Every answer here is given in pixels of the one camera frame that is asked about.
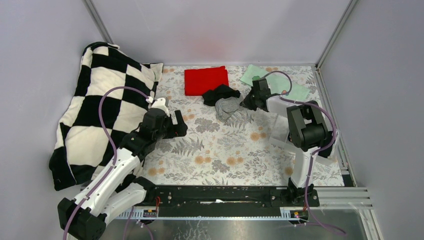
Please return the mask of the grey striped underwear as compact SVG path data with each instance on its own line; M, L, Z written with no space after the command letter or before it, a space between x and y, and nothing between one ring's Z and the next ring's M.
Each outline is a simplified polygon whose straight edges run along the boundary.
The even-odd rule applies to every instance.
M215 103L215 117L221 122L226 122L235 112L237 112L242 102L241 97L221 98Z

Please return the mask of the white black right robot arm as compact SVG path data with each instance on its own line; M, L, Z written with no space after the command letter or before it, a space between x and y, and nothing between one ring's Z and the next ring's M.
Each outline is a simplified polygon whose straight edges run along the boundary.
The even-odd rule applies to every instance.
M278 115L276 130L270 139L295 153L295 165L289 179L294 188L287 191L286 198L293 206L301 205L307 199L303 188L312 184L318 152L331 149L336 140L336 131L329 131L328 128L328 123L335 128L334 120L316 101L290 100L283 94L271 93L265 77L253 80L251 90L241 106Z

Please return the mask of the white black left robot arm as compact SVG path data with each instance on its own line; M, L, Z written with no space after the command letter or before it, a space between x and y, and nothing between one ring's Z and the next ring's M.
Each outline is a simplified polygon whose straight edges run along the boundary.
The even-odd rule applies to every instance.
M144 206L155 200L154 184L135 178L127 187L115 192L127 175L143 165L145 158L163 139L184 137L186 125L180 110L174 112L176 123L165 106L152 107L136 130L127 134L113 158L99 175L74 199L63 198L58 206L63 239L98 240L107 225L130 207Z

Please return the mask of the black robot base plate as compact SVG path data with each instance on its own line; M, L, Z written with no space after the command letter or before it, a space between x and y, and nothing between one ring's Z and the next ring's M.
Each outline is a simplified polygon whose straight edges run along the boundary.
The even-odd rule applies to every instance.
M276 186L156 185L136 206L174 207L188 203L259 203L265 207L306 206L305 191Z

